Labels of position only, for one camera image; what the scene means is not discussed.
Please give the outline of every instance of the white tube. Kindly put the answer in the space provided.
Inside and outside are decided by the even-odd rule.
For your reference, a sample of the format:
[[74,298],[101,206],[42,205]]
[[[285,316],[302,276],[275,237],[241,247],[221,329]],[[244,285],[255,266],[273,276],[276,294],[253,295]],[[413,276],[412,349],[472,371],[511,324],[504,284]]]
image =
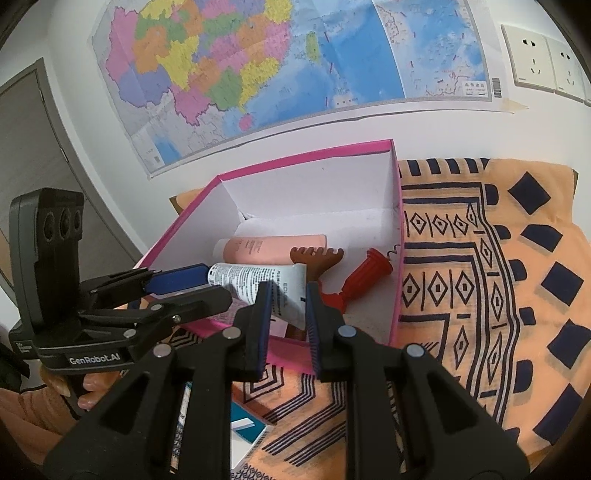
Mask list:
[[271,280],[273,315],[295,327],[306,328],[306,266],[295,265],[235,265],[216,263],[209,269],[207,282],[220,285],[234,298],[253,305],[259,282]]

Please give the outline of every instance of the pink bottle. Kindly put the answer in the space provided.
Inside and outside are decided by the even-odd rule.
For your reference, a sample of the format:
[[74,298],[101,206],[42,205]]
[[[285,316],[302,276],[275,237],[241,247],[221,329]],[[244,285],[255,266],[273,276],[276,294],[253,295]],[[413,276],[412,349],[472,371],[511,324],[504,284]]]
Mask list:
[[294,247],[326,248],[326,235],[222,238],[213,249],[213,263],[291,265],[290,252]]

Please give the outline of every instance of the black clamp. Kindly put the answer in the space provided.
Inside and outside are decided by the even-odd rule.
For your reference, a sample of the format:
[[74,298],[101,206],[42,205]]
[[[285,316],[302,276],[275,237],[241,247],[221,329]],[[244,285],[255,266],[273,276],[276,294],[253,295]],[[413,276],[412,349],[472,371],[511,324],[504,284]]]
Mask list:
[[[231,327],[179,351],[159,343],[49,453],[50,480],[230,478],[232,381],[255,382],[265,368],[272,284]],[[173,440],[186,382],[192,381],[177,472]]]
[[347,480],[527,477],[521,449],[421,345],[375,343],[323,304],[316,283],[307,287],[306,326],[318,379],[347,382]]

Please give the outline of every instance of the door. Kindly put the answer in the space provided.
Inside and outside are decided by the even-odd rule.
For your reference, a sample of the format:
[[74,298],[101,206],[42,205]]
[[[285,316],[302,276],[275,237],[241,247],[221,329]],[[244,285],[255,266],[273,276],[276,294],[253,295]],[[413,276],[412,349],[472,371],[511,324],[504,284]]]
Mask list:
[[[8,240],[13,198],[42,187],[83,191],[54,134],[33,70],[0,94],[0,231]],[[83,219],[81,280],[134,266],[86,193]]]

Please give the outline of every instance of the metal screw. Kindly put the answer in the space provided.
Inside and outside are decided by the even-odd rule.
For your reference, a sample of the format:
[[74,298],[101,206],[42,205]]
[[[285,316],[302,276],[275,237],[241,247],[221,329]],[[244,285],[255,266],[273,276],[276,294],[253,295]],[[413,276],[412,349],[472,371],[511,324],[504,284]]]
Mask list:
[[411,343],[407,346],[407,354],[414,358],[420,358],[425,354],[425,349],[416,343]]
[[344,338],[351,338],[357,335],[357,329],[351,325],[341,325],[337,331]]
[[238,327],[228,327],[223,330],[222,335],[228,340],[234,340],[242,335],[242,331]]
[[158,358],[169,356],[170,352],[172,351],[172,347],[167,343],[159,343],[152,349],[152,353],[154,354],[154,356],[157,356]]

